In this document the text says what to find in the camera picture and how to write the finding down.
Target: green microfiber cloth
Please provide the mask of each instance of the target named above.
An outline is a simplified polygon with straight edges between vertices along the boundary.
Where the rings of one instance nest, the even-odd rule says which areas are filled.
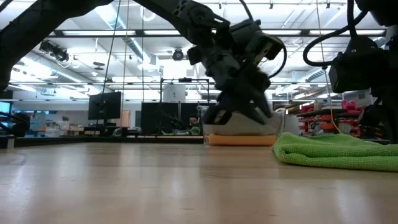
[[[398,172],[398,145],[383,146],[346,134],[305,138],[284,133],[273,150],[288,164]]]

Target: ceiling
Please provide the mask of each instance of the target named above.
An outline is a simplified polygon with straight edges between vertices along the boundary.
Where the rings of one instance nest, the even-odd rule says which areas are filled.
[[[34,1],[14,0],[0,13],[0,29],[8,25],[32,2]],[[238,0],[200,0],[198,2],[207,5],[213,12],[231,21],[232,24],[247,18]],[[302,52],[305,46],[319,34],[319,29],[339,29],[346,25],[346,1],[319,0],[319,2],[320,22],[318,22],[317,5],[314,0],[273,0],[272,9],[270,9],[270,0],[246,0],[253,17],[261,20],[261,28],[264,29],[264,32],[279,36],[287,47],[287,64],[280,75],[272,79],[273,82],[279,83],[275,83],[268,90],[270,94],[274,95],[274,98],[289,95],[294,98],[293,94],[309,94],[314,91],[319,92],[318,95],[322,95],[326,90],[324,73],[319,76],[318,68],[305,64],[302,59]],[[104,70],[98,71],[94,69],[96,66],[93,65],[93,62],[108,64],[109,53],[111,57],[108,78],[112,78],[112,81],[116,83],[122,83],[124,80],[132,85],[124,87],[116,84],[107,85],[106,91],[124,88],[129,90],[125,91],[125,95],[137,96],[132,98],[145,97],[144,93],[140,93],[142,89],[148,92],[147,96],[150,95],[149,93],[159,94],[161,75],[169,79],[207,78],[205,69],[201,65],[193,67],[188,60],[175,62],[171,59],[175,49],[182,49],[183,52],[186,52],[192,47],[192,44],[178,36],[175,31],[170,31],[174,30],[170,23],[133,1],[121,0],[117,23],[119,31],[113,42],[110,36],[113,34],[118,4],[119,1],[114,1],[108,6],[98,7],[84,16],[65,21],[56,31],[51,33],[47,40],[67,49],[71,59],[67,63],[60,63],[50,55],[43,54],[37,46],[26,56],[27,62],[25,65],[28,66],[25,66],[24,69],[28,70],[29,78],[18,77],[18,75],[23,76],[23,74],[14,73],[12,76],[12,86],[14,87],[10,87],[10,89],[35,91],[46,88],[69,88],[65,87],[66,85],[59,84],[47,85],[49,82],[61,82],[68,83],[70,91],[78,91],[83,95],[87,95],[87,93],[97,94],[102,90],[100,85],[94,85],[94,88],[90,88],[90,85],[75,86],[74,83],[100,84],[104,82],[106,66],[103,67]],[[356,8],[354,13],[357,16],[359,9]],[[383,40],[384,28],[380,27],[370,15],[367,15],[357,25],[357,29],[362,30],[359,34],[371,35],[373,39]],[[128,38],[125,37],[126,30],[128,30]],[[322,61],[323,57],[325,60],[330,60],[338,52],[344,51],[348,42],[349,37],[347,35],[328,39],[323,42],[323,48],[320,44],[316,45],[310,51],[308,57],[314,61]],[[272,73],[278,69],[282,59],[283,53],[280,53],[275,60],[261,64],[261,68],[267,73]],[[42,72],[45,68],[49,74],[42,75],[45,73]],[[312,85],[308,83],[303,85],[290,84],[291,82],[307,82],[306,80],[311,76],[312,83],[314,83]],[[27,83],[23,88],[18,88],[20,84],[23,84],[22,82],[29,82],[30,84]],[[188,91],[198,92],[199,88],[201,90],[206,89],[206,83],[187,85]]]

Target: person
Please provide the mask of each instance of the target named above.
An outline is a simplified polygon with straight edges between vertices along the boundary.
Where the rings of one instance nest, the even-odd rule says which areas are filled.
[[[12,134],[15,137],[25,137],[26,131],[29,130],[30,128],[30,116],[24,113],[16,113],[13,115],[17,118],[22,119],[23,121],[21,121],[20,119],[11,118],[11,122],[15,123],[12,126],[12,128],[8,128],[2,123],[0,123],[0,127],[2,127],[3,130],[7,132],[7,134]],[[7,120],[6,117],[0,118],[0,121],[6,121],[6,120]]]
[[[191,135],[200,135],[201,133],[201,128],[199,125],[199,120],[198,116],[193,114],[189,117],[189,129],[188,129],[188,134]]]

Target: white cylinder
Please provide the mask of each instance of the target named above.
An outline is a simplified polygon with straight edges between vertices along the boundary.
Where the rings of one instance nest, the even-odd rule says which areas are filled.
[[[163,102],[185,103],[185,85],[167,85],[163,90]]]

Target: orange block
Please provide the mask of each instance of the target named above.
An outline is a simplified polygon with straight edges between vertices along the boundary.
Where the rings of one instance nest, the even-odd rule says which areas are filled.
[[[209,146],[273,146],[276,136],[219,136],[211,134],[205,137]]]

